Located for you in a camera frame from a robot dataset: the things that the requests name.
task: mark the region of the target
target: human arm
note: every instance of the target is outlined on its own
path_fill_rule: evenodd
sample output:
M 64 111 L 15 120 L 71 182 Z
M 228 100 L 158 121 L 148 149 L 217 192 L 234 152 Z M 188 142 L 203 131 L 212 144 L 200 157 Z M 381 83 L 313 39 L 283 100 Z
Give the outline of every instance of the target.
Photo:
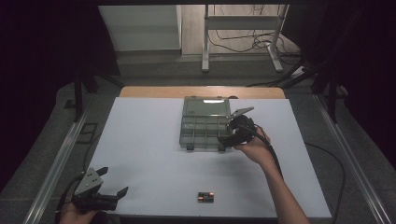
M 89 224 L 97 211 L 81 214 L 73 203 L 68 203 L 62 211 L 60 224 Z
M 265 137 L 270 142 L 269 137 L 262 129 L 257 128 L 257 133 Z M 267 146 L 258 137 L 254 137 L 247 144 L 240 144 L 233 148 L 244 152 L 249 159 L 258 163 L 264 171 L 268 187 L 274 201 L 279 223 L 310 223 L 303 209 L 298 204 L 289 187 L 283 180 L 280 172 L 277 170 L 274 159 Z

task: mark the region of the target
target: forearm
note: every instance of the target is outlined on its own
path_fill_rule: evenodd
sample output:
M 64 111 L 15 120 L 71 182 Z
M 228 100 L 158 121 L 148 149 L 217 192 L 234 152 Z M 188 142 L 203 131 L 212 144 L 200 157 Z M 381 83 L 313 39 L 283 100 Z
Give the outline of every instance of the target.
M 310 223 L 272 161 L 260 162 L 281 224 Z

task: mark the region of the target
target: white tabletop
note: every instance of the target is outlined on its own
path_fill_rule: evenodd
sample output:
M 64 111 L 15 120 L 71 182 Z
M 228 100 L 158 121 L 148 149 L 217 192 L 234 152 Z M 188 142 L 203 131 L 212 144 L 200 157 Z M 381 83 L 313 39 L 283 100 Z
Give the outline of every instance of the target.
M 187 152 L 178 140 L 184 99 L 117 98 L 91 167 L 107 166 L 99 192 L 129 186 L 115 213 L 186 217 L 276 217 L 265 176 L 242 152 Z M 331 217 L 289 100 L 230 100 L 271 137 L 286 183 L 308 217 Z M 214 192 L 198 203 L 198 192 Z

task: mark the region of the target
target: transparent storage case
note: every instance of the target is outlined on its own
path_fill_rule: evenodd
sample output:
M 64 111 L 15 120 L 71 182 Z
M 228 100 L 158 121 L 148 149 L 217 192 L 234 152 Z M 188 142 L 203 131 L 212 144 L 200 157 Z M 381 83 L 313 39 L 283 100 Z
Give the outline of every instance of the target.
M 221 97 L 185 97 L 180 128 L 180 146 L 187 150 L 225 151 L 219 136 L 231 135 L 228 129 L 230 102 Z

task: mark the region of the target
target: white wall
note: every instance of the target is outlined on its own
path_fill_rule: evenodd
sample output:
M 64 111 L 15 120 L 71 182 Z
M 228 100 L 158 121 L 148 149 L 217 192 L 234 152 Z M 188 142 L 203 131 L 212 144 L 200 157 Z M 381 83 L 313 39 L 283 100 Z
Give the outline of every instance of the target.
M 180 6 L 99 7 L 115 51 L 181 48 Z

